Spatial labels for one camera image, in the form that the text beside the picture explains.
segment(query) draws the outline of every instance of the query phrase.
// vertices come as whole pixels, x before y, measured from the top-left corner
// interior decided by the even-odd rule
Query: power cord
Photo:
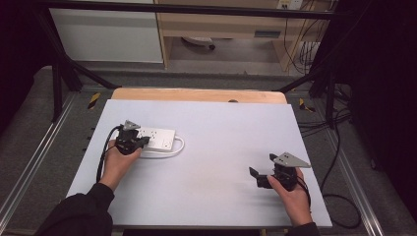
[[[102,174],[102,169],[103,169],[103,165],[104,165],[105,154],[110,149],[115,148],[115,146],[107,148],[108,142],[110,141],[111,137],[113,136],[113,133],[116,130],[120,130],[120,129],[123,129],[123,125],[114,127],[110,131],[110,133],[108,134],[108,136],[107,136],[107,139],[106,139],[106,141],[104,143],[103,151],[101,153],[100,162],[99,162],[98,167],[97,167],[97,173],[96,173],[96,176],[95,176],[96,183],[98,183],[98,181],[100,181],[100,179],[101,179],[101,174]],[[150,157],[150,156],[143,156],[141,154],[141,159],[166,159],[166,158],[174,157],[175,154],[177,154],[178,152],[180,152],[184,148],[184,145],[185,145],[185,142],[184,142],[184,140],[181,137],[175,136],[175,140],[179,140],[182,143],[181,146],[180,146],[180,148],[178,148],[177,150],[174,150],[172,152],[161,152],[161,151],[144,150],[142,153],[163,154],[165,156]]]
[[[96,176],[95,176],[95,181],[96,181],[96,183],[98,183],[98,181],[100,181],[100,179],[101,179],[101,174],[102,174],[102,171],[103,171],[103,165],[104,165],[104,158],[105,158],[105,154],[106,154],[106,153],[110,150],[110,148],[109,148],[109,149],[107,149],[108,142],[110,141],[111,136],[113,135],[113,133],[114,133],[116,130],[120,130],[120,129],[122,129],[122,128],[123,128],[123,126],[122,126],[122,125],[114,127],[114,128],[110,131],[110,134],[108,134],[107,139],[105,140],[105,143],[104,143],[104,148],[103,148],[103,151],[101,152],[100,162],[99,162],[98,167],[97,167],[97,174],[96,174]]]
[[[334,121],[334,129],[335,129],[336,135],[337,135],[336,153],[335,153],[334,158],[333,158],[333,160],[331,162],[331,165],[330,165],[330,167],[328,169],[328,172],[326,173],[325,178],[324,178],[322,184],[320,185],[321,192],[324,191],[325,184],[326,184],[326,181],[328,179],[328,176],[329,176],[330,172],[332,171],[332,169],[334,168],[334,165],[335,165],[335,163],[337,161],[338,154],[340,152],[340,144],[341,144],[341,141],[340,141],[340,133],[339,133],[339,130],[338,130],[338,124],[341,123],[341,122],[343,122],[343,121],[345,121],[345,120],[350,119],[350,117],[351,117],[350,113],[344,114],[344,115],[341,115],[340,116],[340,113],[342,113],[342,112],[344,112],[346,110],[348,110],[348,109],[347,108],[344,108],[344,109],[339,110],[336,113],[335,118],[333,119],[333,121]],[[299,127],[300,128],[309,128],[310,131],[311,130],[319,130],[319,131],[322,131],[322,130],[327,129],[329,127],[329,125],[327,124],[327,122],[304,122],[304,123],[299,122],[298,124],[299,124]],[[336,225],[338,225],[340,227],[346,228],[346,229],[354,229],[354,228],[357,228],[361,224],[361,213],[359,211],[359,208],[351,200],[349,200],[346,197],[343,197],[341,195],[336,195],[336,194],[323,194],[323,198],[324,199],[338,198],[338,199],[345,200],[350,205],[353,206],[353,208],[355,209],[355,211],[356,211],[356,213],[358,215],[358,220],[354,224],[352,224],[352,225],[347,225],[347,224],[341,223],[341,222],[335,220],[334,218],[330,217],[331,222],[333,222],[334,224],[336,224]]]
[[[174,138],[175,140],[181,141],[181,146],[171,152],[162,152],[162,151],[154,151],[154,150],[143,150],[142,154],[141,154],[141,159],[166,159],[166,158],[172,158],[175,156],[175,154],[177,154],[178,152],[180,152],[185,145],[185,141],[179,137],[179,136],[175,136]],[[150,156],[143,156],[143,154],[145,153],[152,153],[152,154],[162,154],[162,155],[168,155],[168,156],[157,156],[157,157],[150,157]]]

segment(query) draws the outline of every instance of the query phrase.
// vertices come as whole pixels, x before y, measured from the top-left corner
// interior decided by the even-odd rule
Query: white tabletop
[[[269,228],[290,225],[279,195],[260,189],[249,166],[273,173],[268,155],[288,151],[310,163],[290,105],[108,100],[68,196],[86,193],[110,130],[125,120],[172,129],[185,140],[169,159],[139,159],[109,212],[114,225]],[[313,169],[302,169],[319,226],[331,222]]]

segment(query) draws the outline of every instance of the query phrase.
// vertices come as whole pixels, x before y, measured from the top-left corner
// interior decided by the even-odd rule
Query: metal bar
[[[80,90],[83,86],[78,75],[69,67],[68,62],[66,61],[66,52],[64,47],[61,44],[59,37],[55,34],[51,25],[46,21],[42,9],[31,9],[31,12],[34,18],[37,20],[38,25],[41,27],[46,37],[49,40],[51,49],[54,51],[54,57],[56,58],[59,67],[60,74],[62,79],[67,84],[70,90]]]
[[[16,182],[13,190],[10,192],[4,204],[1,206],[0,208],[0,235],[2,235],[3,231],[6,229],[7,224],[12,218],[12,215],[15,212],[16,208],[18,207],[18,204],[21,201],[22,197],[24,196],[26,190],[28,189],[30,182],[33,179],[37,169],[42,163],[42,160],[45,158],[56,135],[58,134],[63,123],[65,122],[65,119],[67,118],[71,110],[73,101],[77,95],[78,95],[77,92],[69,93],[64,103],[64,110],[62,112],[62,115],[59,117],[59,119],[55,123],[51,124],[45,136],[43,137],[42,141],[40,142],[39,146],[37,147],[36,151],[34,152],[33,156],[31,157],[28,165],[23,171],[21,177]]]
[[[59,63],[52,65],[53,78],[53,117],[52,122],[55,122],[62,112],[62,88],[61,88],[61,68]]]
[[[331,129],[334,129],[334,121],[333,121],[333,106],[334,106],[334,86],[335,86],[335,76],[334,72],[330,72],[329,79],[328,79],[328,96],[326,99],[326,122]]]
[[[85,76],[89,77],[93,81],[95,81],[95,82],[103,85],[104,87],[106,87],[108,89],[118,89],[118,88],[121,88],[121,86],[116,86],[116,85],[108,82],[107,80],[103,79],[102,77],[96,75],[95,73],[91,72],[87,68],[81,66],[80,64],[78,64],[77,62],[75,62],[74,60],[72,60],[69,56],[66,56],[66,58],[67,58],[68,62],[70,63],[70,65],[73,66],[74,69],[78,70],[80,73],[82,73]]]
[[[90,1],[56,1],[37,0],[39,6],[57,9],[121,11],[121,12],[150,12],[150,13],[182,13],[225,16],[247,16],[288,19],[319,19],[319,20],[350,20],[351,13],[290,11],[279,9],[213,7],[171,4],[145,3],[115,3]]]
[[[325,106],[322,102],[317,102],[314,100],[315,106],[319,115],[322,119],[325,119]],[[328,136],[331,140],[331,145],[334,150],[337,147],[337,135],[335,130],[327,129]],[[347,186],[350,190],[350,194],[352,195],[353,201],[356,203],[356,206],[359,208],[359,211],[362,215],[362,222],[365,225],[365,228],[368,231],[369,235],[372,236],[383,236],[384,231],[378,222],[377,217],[375,216],[374,211],[372,210],[371,204],[368,201],[368,198],[362,189],[362,186],[356,177],[355,171],[353,170],[352,166],[349,163],[349,160],[343,150],[343,147],[340,147],[339,150],[339,166],[340,170],[346,180]]]
[[[286,85],[286,86],[284,86],[282,88],[279,88],[279,89],[274,89],[273,91],[280,91],[282,93],[287,93],[287,92],[303,85],[304,83],[306,83],[308,81],[312,81],[322,71],[323,71],[323,69],[318,68],[317,70],[312,71],[310,74],[303,76],[302,78],[290,83],[289,85]]]

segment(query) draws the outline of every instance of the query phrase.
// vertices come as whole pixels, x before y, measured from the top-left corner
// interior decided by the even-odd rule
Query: person's right hand
[[[304,180],[304,175],[300,168],[296,168],[297,175]],[[310,207],[307,199],[307,194],[298,184],[293,191],[288,192],[278,180],[272,176],[268,176],[270,185],[281,196],[282,201],[285,204],[285,210],[291,219],[292,226],[300,226],[303,224],[313,222],[313,218],[310,214]]]
[[[138,148],[133,153],[124,155],[120,153],[115,145],[115,140],[111,140],[108,143],[108,150],[104,160],[104,172],[99,181],[99,183],[108,186],[113,191],[116,190],[130,166],[142,153],[142,149]]]

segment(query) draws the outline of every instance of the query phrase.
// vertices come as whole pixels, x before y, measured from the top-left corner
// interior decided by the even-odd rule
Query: power strip
[[[144,147],[144,151],[161,151],[169,152],[172,150],[175,139],[174,130],[163,130],[150,127],[141,127],[138,129],[138,138],[150,137],[149,144]]]
[[[300,10],[303,0],[278,0],[277,9]]]

